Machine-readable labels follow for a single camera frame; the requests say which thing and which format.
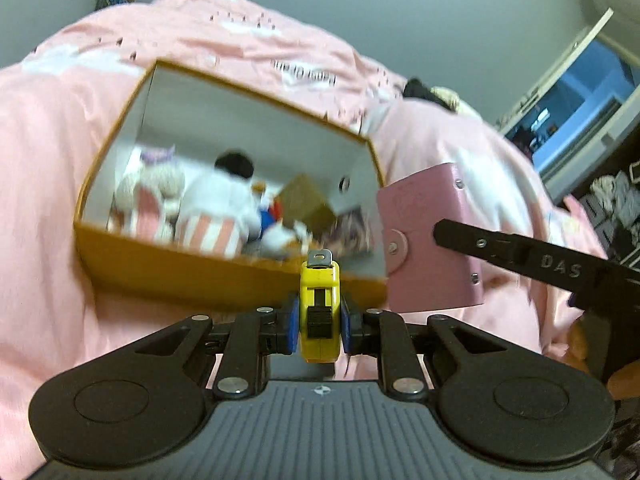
striped pink fabric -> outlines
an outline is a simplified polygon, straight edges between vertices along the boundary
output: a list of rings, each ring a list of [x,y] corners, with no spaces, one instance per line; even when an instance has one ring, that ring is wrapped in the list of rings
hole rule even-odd
[[[232,218],[193,215],[180,222],[176,242],[184,248],[222,258],[234,258],[246,242]]]

white pattern on bedsheet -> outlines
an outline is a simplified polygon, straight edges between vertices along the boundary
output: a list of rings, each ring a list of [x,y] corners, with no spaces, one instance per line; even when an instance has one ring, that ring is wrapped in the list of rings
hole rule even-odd
[[[282,33],[276,28],[258,28],[255,27],[255,25],[243,25],[242,23],[235,22],[222,22],[222,26],[234,34],[255,34],[256,36],[263,36],[265,38],[270,36],[282,36]]]
[[[28,73],[62,75],[70,68],[82,66],[101,72],[123,73],[140,77],[145,73],[143,68],[122,61],[122,53],[117,50],[86,50],[71,44],[61,44],[42,54],[31,54],[22,62],[22,69]]]

cardboard box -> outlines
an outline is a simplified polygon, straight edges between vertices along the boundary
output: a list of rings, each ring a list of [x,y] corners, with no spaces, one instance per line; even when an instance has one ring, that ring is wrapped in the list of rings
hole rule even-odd
[[[206,304],[220,312],[279,306],[300,288],[298,264],[212,256],[107,231],[113,193],[140,146],[175,145],[187,186],[226,150],[247,153],[254,180],[277,193],[307,174],[340,214],[360,205],[378,225],[375,250],[339,261],[342,290],[362,308],[385,301],[385,264],[376,193],[382,176],[367,139],[236,83],[159,60],[140,81],[82,186],[74,228],[97,286]],[[348,178],[348,189],[340,183]]]
[[[278,199],[287,227],[297,220],[319,237],[335,223],[335,214],[326,202],[326,196],[306,174],[299,174],[288,182],[278,194]]]

bed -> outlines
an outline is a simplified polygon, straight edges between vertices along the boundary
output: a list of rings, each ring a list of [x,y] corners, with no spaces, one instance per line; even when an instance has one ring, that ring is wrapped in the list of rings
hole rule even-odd
[[[247,0],[156,0],[92,14],[0,72],[5,204],[0,272],[0,477],[43,461],[28,403],[48,378],[190,314],[186,306],[95,290],[82,272],[72,217],[111,123],[158,57],[273,92],[373,140],[386,180],[441,162],[465,176],[479,226],[604,256],[580,206],[556,209],[533,167],[478,118],[403,100],[405,78],[327,32]],[[309,78],[324,71],[328,76]],[[448,311],[560,358],[579,313],[566,294],[489,265],[485,304]],[[425,322],[426,314],[411,314]],[[375,376],[343,356],[337,380]]]

black hair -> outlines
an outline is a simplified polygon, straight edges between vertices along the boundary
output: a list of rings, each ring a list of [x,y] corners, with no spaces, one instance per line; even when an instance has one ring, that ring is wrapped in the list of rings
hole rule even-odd
[[[254,176],[254,164],[242,152],[223,153],[216,159],[214,167],[245,180],[249,180]]]

